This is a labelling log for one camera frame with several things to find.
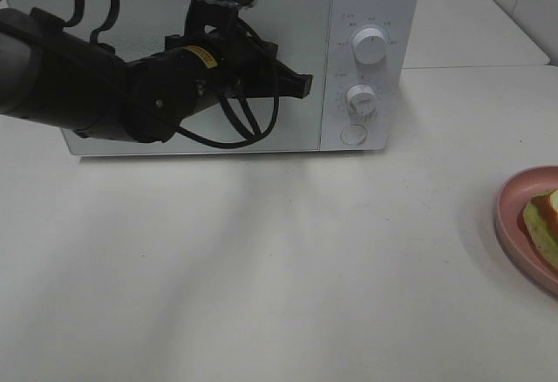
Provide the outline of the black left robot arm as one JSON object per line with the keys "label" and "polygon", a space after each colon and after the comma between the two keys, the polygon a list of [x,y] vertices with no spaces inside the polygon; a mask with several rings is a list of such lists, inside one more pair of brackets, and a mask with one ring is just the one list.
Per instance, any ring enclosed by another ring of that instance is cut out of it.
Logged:
{"label": "black left robot arm", "polygon": [[108,44],[69,33],[49,12],[1,12],[1,113],[72,131],[82,139],[142,144],[182,135],[208,147],[218,142],[183,121],[219,106],[246,147],[266,138],[251,99],[306,98],[312,76],[279,61],[240,18],[225,26],[187,24],[163,51],[133,61]]}

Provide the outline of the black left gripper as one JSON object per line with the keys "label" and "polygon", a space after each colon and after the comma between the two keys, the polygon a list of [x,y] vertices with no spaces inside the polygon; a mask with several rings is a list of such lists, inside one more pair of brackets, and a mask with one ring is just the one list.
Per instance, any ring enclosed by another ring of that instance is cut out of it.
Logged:
{"label": "black left gripper", "polygon": [[268,53],[253,38],[236,34],[226,38],[218,32],[202,32],[165,37],[165,50],[188,58],[188,76],[205,88],[227,97],[291,97],[310,94],[313,76],[301,74],[278,63],[274,72]]}

